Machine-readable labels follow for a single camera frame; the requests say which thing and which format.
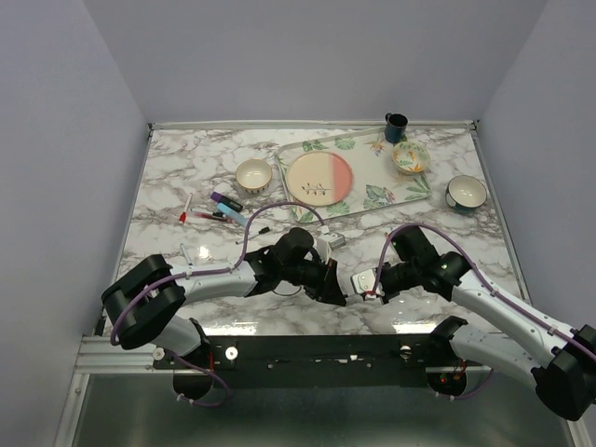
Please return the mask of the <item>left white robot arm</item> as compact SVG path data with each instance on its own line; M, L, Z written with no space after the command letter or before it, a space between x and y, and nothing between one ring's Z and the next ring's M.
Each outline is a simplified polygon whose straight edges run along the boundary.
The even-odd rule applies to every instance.
M117 345L125 350L156 345L173 351L183 366L195 368L205 360L208 341L197 322L176 316L181 307L262 295L282 282L303 289L316 302L346 305L337 262L322 256L311 234L297 227L276 244L246 253L237 267L194 271L174 268L161 254L150 255L103 292L102 304Z

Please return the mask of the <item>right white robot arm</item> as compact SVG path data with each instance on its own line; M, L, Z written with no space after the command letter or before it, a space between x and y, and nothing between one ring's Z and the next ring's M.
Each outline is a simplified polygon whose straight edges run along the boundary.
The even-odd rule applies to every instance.
M423 223L407 223L386 237L385 250L400 257L380 261L372 293L384 302L415 287L463 306L495 326L489 335L462 319L448 318L432 333L429 356L441 365L478 362L532 388L559 417L579 420L595 403L595 330L576 329L502 290L455 245L439 254Z

